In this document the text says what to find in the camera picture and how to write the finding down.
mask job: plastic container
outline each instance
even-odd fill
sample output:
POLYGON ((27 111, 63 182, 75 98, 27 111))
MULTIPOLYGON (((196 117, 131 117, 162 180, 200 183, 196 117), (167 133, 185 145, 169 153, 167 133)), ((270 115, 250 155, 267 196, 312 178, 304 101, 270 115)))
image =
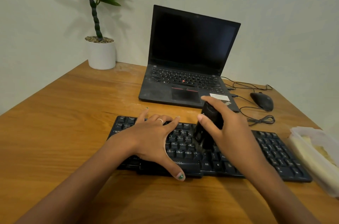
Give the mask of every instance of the plastic container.
POLYGON ((314 181, 330 196, 339 198, 339 142, 327 135, 324 131, 314 128, 292 128, 287 145, 311 174, 314 181), (309 136, 310 145, 302 136, 309 136), (333 165, 323 157, 313 146, 323 146, 333 165))

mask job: laptop touchpad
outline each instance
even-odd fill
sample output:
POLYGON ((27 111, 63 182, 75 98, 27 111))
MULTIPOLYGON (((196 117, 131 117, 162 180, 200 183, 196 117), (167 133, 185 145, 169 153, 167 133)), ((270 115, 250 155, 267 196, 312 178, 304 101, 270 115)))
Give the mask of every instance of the laptop touchpad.
POLYGON ((188 101, 200 104, 199 92, 190 89, 171 88, 172 100, 188 101))

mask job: laptop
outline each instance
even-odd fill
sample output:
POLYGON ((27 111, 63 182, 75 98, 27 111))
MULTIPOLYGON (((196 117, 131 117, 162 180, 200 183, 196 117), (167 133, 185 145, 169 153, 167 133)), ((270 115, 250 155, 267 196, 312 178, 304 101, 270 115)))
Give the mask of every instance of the laptop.
POLYGON ((240 23, 155 5, 139 99, 202 108, 201 96, 239 112, 220 75, 240 23))

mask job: laptop keyboard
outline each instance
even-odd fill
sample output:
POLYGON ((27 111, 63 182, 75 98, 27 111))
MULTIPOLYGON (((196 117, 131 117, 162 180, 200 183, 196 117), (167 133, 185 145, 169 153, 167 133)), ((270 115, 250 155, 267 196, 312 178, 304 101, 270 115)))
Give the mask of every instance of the laptop keyboard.
MULTIPOLYGON (((120 131, 135 124, 137 118, 118 116, 108 139, 120 131)), ((166 139, 166 152, 176 162, 188 177, 244 176, 214 145, 213 150, 202 150, 193 137, 195 124, 179 123, 166 139)), ((252 131, 260 148, 271 164, 285 181, 311 182, 312 178, 301 166, 298 159, 286 147, 284 142, 273 132, 252 131)), ((141 160, 137 156, 126 159, 118 169, 137 171, 139 174, 169 175, 162 166, 154 162, 141 160)))
POLYGON ((173 84, 180 86, 205 89, 212 92, 224 94, 217 77, 197 75, 182 71, 171 71, 161 68, 152 69, 151 82, 173 84))

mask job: desk surface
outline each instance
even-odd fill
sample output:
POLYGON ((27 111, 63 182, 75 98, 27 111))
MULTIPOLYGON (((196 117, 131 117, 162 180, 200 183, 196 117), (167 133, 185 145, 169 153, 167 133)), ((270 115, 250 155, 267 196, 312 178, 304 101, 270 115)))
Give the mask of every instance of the desk surface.
MULTIPOLYGON (((105 142, 117 115, 181 116, 195 123, 199 109, 140 102, 146 67, 117 63, 112 70, 91 69, 87 62, 0 116, 0 222, 12 223, 53 190, 105 142)), ((250 99, 249 90, 238 95, 250 99)), ((319 128, 276 90, 276 132, 319 128)), ((239 106, 249 105, 236 98, 239 106)), ((247 111, 259 118, 264 113, 247 111)), ((286 183, 323 223, 338 223, 339 201, 319 186, 286 183)), ((169 177, 115 171, 90 205, 81 223, 275 223, 265 201, 245 179, 204 177, 181 183, 169 177)))

